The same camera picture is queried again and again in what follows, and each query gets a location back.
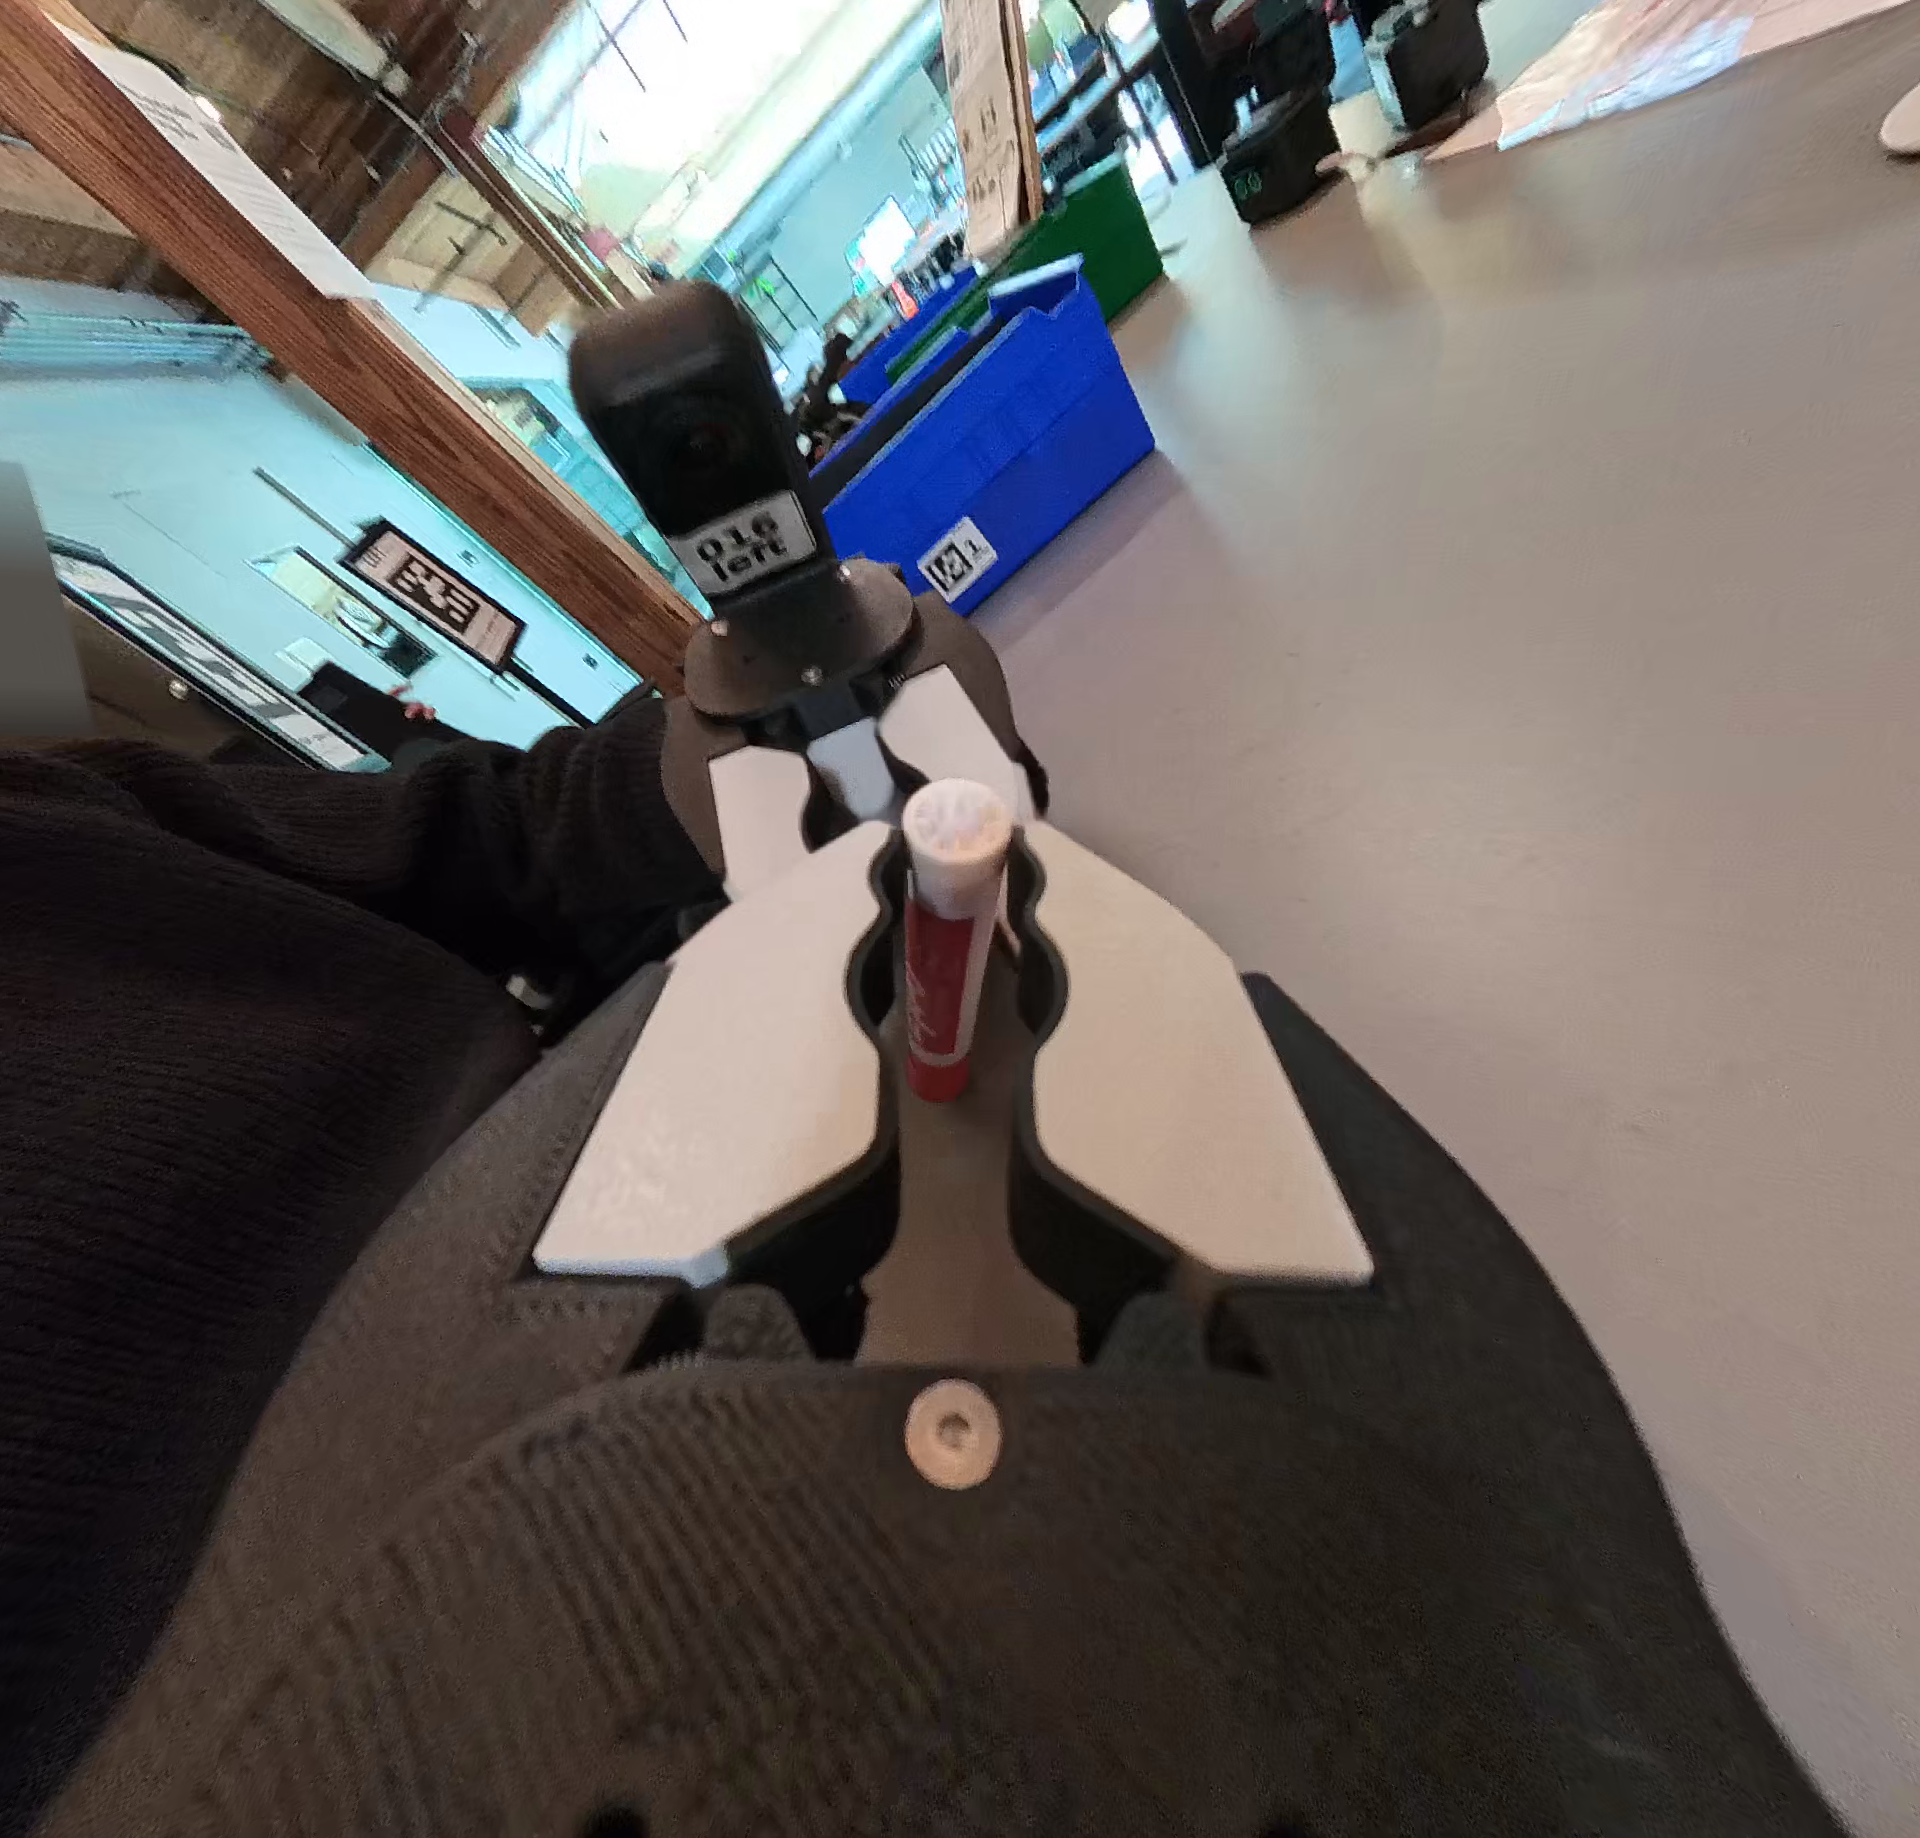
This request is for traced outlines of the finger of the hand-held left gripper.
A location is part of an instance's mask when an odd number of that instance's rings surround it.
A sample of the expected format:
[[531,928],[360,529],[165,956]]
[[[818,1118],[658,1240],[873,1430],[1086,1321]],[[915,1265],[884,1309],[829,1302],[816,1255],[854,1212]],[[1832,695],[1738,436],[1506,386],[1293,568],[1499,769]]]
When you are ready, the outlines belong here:
[[731,747],[706,760],[723,892],[755,896],[812,854],[812,760],[781,747]]
[[1032,770],[1017,747],[1000,745],[949,664],[902,682],[879,717],[879,747],[899,796],[916,796],[937,780],[969,780],[989,786],[1012,825],[1037,818]]

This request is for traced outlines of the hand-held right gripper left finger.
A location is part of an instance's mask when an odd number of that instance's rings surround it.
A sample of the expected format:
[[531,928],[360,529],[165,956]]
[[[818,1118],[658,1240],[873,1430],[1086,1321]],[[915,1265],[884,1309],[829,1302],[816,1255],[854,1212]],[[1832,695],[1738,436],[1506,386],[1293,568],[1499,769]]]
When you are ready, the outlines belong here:
[[706,1288],[747,1239],[879,1144],[879,1048],[850,959],[879,923],[884,825],[723,907],[662,972],[531,1245],[536,1274]]

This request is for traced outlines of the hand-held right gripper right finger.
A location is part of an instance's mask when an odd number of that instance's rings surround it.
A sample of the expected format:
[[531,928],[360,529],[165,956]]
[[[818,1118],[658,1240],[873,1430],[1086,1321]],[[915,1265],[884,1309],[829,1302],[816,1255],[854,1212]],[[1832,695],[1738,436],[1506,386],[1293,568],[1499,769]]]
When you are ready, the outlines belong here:
[[1371,1285],[1237,961],[1054,825],[1012,853],[1012,1245],[1054,1294]]

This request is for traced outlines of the red dry-erase marker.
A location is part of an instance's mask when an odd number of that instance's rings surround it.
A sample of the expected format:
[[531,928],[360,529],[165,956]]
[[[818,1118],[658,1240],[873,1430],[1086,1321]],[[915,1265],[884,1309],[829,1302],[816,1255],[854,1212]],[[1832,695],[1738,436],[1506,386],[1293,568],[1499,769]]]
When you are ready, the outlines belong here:
[[953,1101],[975,1070],[1012,812],[979,780],[930,780],[907,800],[899,837],[907,846],[907,1082],[923,1101]]

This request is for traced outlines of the person's left forearm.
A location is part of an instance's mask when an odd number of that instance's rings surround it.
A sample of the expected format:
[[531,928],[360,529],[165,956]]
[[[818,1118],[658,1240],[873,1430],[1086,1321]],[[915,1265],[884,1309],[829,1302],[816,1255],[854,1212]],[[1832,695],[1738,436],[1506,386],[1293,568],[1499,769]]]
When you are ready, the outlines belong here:
[[666,717],[630,691],[531,747],[462,741],[394,770],[202,763],[124,741],[2,747],[2,825],[109,829],[133,863],[210,854],[590,1008],[723,902],[666,802]]

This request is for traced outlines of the blue plastic bin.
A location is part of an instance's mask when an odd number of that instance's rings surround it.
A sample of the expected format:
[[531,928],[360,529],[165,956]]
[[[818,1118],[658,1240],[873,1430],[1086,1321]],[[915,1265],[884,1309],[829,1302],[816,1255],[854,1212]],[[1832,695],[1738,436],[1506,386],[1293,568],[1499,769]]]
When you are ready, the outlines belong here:
[[839,556],[969,617],[1123,480],[1155,436],[1086,259],[989,288],[812,473]]

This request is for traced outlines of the blue storage bin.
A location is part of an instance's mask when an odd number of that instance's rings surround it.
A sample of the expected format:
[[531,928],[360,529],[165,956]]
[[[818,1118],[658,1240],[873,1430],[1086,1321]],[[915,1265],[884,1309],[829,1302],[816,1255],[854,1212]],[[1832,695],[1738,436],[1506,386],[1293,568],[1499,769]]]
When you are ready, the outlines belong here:
[[858,349],[841,375],[839,393],[850,407],[873,407],[891,389],[891,365],[979,282],[979,267],[959,267],[916,293],[915,313],[892,317],[866,349]]

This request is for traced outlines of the framed tag sign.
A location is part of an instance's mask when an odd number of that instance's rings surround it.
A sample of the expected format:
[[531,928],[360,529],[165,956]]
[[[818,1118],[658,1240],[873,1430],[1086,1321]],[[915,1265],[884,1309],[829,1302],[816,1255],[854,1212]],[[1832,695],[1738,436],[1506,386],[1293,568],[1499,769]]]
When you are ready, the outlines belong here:
[[373,522],[344,552],[340,568],[373,583],[421,626],[454,641],[487,674],[516,660],[523,622],[400,534],[394,522]]

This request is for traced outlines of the green storage bin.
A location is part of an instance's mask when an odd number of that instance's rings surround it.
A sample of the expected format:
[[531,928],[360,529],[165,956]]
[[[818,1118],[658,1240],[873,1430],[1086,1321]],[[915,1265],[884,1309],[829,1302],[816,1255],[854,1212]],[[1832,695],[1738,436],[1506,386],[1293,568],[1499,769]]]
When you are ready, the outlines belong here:
[[980,282],[998,288],[1066,259],[1075,259],[1075,273],[1108,328],[1163,277],[1160,241],[1120,150],[1075,172],[1059,199],[1012,235]]

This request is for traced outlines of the cardboard sign board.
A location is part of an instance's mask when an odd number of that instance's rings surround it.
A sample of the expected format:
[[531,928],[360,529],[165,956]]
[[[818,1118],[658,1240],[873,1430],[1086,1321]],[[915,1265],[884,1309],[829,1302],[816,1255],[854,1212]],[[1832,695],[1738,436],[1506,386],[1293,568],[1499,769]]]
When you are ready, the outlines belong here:
[[937,0],[964,256],[998,267],[1046,210],[1017,0]]

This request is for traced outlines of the black charger box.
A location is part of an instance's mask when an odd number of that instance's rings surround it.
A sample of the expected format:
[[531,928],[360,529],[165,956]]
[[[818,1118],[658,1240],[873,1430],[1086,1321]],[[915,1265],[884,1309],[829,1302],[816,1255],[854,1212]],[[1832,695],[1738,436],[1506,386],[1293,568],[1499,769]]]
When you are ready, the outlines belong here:
[[1244,228],[1299,210],[1342,156],[1327,97],[1293,86],[1237,123],[1222,141],[1214,176]]
[[1486,74],[1479,0],[1397,0],[1361,40],[1385,126],[1414,133],[1446,117]]

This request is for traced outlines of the black pole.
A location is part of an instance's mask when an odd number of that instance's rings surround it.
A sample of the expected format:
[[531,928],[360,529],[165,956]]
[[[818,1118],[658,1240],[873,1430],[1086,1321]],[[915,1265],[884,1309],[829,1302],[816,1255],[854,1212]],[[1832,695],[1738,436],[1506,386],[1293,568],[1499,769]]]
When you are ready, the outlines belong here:
[[1160,86],[1173,107],[1180,143],[1187,146],[1187,166],[1209,172],[1214,164],[1213,90],[1209,61],[1200,53],[1191,15],[1184,0],[1149,0]]

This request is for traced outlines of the white paper notice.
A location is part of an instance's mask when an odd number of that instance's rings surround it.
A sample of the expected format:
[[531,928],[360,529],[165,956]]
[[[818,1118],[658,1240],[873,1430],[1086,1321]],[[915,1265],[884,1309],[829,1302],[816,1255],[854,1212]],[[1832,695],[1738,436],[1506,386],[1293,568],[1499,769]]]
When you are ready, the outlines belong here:
[[160,64],[109,42],[58,37],[237,210],[321,300],[373,302],[373,282],[295,206],[295,199],[240,150],[225,118],[172,78]]

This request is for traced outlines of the printed paper sheet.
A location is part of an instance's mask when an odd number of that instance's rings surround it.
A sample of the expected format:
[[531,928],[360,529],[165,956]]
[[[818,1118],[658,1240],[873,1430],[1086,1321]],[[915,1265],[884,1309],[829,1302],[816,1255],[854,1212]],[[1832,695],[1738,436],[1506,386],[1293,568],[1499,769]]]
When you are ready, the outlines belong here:
[[1914,0],[1601,0],[1433,159],[1574,133]]

